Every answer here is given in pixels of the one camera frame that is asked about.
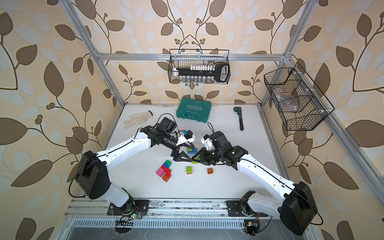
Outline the red long lego brick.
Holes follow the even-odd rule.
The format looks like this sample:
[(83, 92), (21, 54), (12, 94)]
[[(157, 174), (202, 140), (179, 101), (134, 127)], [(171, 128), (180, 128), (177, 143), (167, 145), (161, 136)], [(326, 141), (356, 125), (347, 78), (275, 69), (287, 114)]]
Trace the red long lego brick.
[(166, 167), (166, 166), (161, 166), (161, 169), (163, 169), (164, 172), (165, 172), (166, 174), (168, 174), (168, 175), (170, 175), (171, 172), (172, 172), (172, 171), (171, 171), (168, 167)]

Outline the pink lego brick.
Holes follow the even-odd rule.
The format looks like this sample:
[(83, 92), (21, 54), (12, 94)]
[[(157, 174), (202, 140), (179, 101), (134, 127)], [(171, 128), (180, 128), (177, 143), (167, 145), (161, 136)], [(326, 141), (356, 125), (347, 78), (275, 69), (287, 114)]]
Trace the pink lego brick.
[(166, 171), (163, 169), (163, 168), (159, 168), (156, 172), (156, 174), (162, 178), (164, 176), (164, 174), (166, 173)]

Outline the blue long lego brick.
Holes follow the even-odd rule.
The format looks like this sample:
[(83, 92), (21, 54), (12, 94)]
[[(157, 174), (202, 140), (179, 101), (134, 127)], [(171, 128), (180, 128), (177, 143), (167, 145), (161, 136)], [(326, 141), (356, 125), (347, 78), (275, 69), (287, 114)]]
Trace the blue long lego brick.
[(197, 149), (197, 148), (193, 149), (193, 151), (191, 151), (191, 152), (188, 152), (188, 151), (187, 151), (188, 154), (196, 154), (197, 152), (198, 152), (198, 149)]

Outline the lime green small lego brick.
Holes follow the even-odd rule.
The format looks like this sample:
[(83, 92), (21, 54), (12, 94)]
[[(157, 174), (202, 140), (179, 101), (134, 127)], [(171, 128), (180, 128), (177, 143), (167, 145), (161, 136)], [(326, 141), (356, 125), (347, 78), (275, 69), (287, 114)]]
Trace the lime green small lego brick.
[(191, 175), (192, 173), (193, 173), (192, 167), (191, 166), (186, 167), (186, 174)]

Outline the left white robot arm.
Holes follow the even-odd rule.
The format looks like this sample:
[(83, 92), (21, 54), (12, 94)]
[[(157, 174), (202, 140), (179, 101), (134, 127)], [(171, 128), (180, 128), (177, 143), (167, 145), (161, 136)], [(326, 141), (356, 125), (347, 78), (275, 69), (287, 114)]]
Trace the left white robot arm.
[(180, 147), (193, 148), (195, 135), (192, 131), (183, 131), (178, 137), (172, 136), (176, 127), (176, 122), (163, 118), (154, 126), (138, 129), (134, 137), (112, 148), (98, 153), (84, 153), (74, 181), (82, 188), (85, 197), (91, 200), (102, 199), (118, 208), (125, 207), (133, 198), (126, 190), (110, 181), (109, 173), (132, 156), (155, 145), (171, 149), (174, 161), (192, 161), (185, 152), (180, 151)]

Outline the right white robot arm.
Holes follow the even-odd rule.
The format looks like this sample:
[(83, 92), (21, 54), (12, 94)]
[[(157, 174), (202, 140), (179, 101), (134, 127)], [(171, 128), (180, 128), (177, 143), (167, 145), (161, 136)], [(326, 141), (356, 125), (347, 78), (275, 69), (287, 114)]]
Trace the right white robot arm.
[(249, 176), (272, 195), (266, 197), (248, 192), (245, 195), (248, 209), (279, 218), (292, 233), (304, 234), (318, 214), (313, 194), (306, 183), (296, 184), (274, 173), (244, 148), (232, 146), (220, 131), (205, 135), (201, 142), (204, 147), (194, 156), (196, 162), (208, 166), (223, 163)]

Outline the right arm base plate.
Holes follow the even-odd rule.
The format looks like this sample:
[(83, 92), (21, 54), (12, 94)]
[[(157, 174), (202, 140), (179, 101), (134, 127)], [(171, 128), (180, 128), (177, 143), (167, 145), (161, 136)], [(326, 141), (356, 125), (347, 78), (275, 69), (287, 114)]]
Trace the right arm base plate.
[(229, 217), (251, 217), (255, 218), (258, 214), (260, 217), (268, 217), (269, 215), (254, 212), (251, 207), (246, 203), (239, 200), (226, 201)]

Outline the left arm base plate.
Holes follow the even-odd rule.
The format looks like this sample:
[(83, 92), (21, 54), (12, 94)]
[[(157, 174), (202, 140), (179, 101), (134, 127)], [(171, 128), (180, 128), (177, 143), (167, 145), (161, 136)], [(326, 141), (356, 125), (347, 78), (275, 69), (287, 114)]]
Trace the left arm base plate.
[(145, 216), (149, 210), (149, 200), (129, 200), (122, 207), (110, 204), (108, 216)]

